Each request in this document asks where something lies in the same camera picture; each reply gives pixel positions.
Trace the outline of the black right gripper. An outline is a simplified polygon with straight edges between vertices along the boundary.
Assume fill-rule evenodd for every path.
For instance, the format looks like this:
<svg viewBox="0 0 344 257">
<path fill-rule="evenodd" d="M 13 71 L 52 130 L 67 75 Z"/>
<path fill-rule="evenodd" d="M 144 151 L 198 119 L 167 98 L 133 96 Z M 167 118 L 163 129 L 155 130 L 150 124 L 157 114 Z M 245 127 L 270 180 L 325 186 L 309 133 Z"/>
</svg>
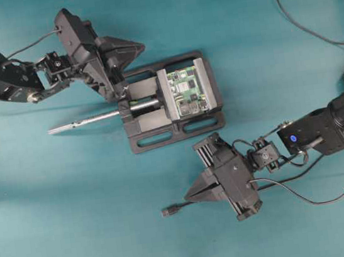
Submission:
<svg viewBox="0 0 344 257">
<path fill-rule="evenodd" d="M 262 206 L 258 187 L 247 161 L 232 146 L 213 133 L 193 146 L 206 166 L 184 200 L 216 202 L 226 200 L 238 221 L 255 215 Z"/>
</svg>

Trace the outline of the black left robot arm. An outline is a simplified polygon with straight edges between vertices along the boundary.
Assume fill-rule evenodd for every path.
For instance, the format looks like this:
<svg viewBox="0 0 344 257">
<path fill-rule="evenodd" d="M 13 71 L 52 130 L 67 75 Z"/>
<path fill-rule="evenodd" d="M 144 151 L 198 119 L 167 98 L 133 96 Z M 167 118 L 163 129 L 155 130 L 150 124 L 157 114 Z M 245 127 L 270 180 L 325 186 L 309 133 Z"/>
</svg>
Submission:
<svg viewBox="0 0 344 257">
<path fill-rule="evenodd" d="M 56 34 L 65 55 L 46 54 L 37 62 L 24 62 L 0 53 L 0 101 L 37 103 L 83 81 L 108 102 L 122 100 L 128 83 L 123 71 L 141 54 L 142 43 L 99 37 L 90 21 L 63 8 L 56 15 Z"/>
</svg>

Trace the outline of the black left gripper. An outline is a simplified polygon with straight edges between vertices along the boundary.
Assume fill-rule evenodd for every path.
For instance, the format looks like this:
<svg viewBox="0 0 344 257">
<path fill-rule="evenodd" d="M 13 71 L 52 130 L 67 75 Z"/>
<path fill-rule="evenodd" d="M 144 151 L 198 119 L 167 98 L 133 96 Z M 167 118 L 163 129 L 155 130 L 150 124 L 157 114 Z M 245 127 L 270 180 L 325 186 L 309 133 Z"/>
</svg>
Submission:
<svg viewBox="0 0 344 257">
<path fill-rule="evenodd" d="M 54 23 L 58 38 L 84 83 L 107 102 L 121 100 L 128 83 L 120 66 L 133 62 L 145 50 L 145 44 L 111 36 L 98 38 L 89 20 L 81 20 L 65 8 L 58 12 Z M 113 83 L 103 62 L 109 66 Z"/>
</svg>

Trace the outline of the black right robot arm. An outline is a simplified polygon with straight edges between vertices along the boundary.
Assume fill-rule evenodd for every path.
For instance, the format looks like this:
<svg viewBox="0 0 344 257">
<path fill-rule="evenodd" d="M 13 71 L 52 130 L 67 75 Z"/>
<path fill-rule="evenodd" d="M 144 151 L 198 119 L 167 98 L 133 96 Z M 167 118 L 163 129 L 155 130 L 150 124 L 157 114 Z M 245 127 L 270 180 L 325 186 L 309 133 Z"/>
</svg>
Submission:
<svg viewBox="0 0 344 257">
<path fill-rule="evenodd" d="M 276 145 L 263 136 L 253 141 L 245 154 L 222 140 L 218 133 L 195 144 L 194 151 L 206 168 L 184 199 L 190 203 L 226 200 L 239 221 L 256 214 L 262 206 L 257 179 L 253 176 L 257 170 L 267 168 L 273 172 L 297 155 L 303 155 L 307 161 L 310 149 L 325 156 L 344 149 L 344 93 L 324 108 L 297 121 L 282 123 L 274 132 L 290 157 L 279 153 Z"/>
</svg>

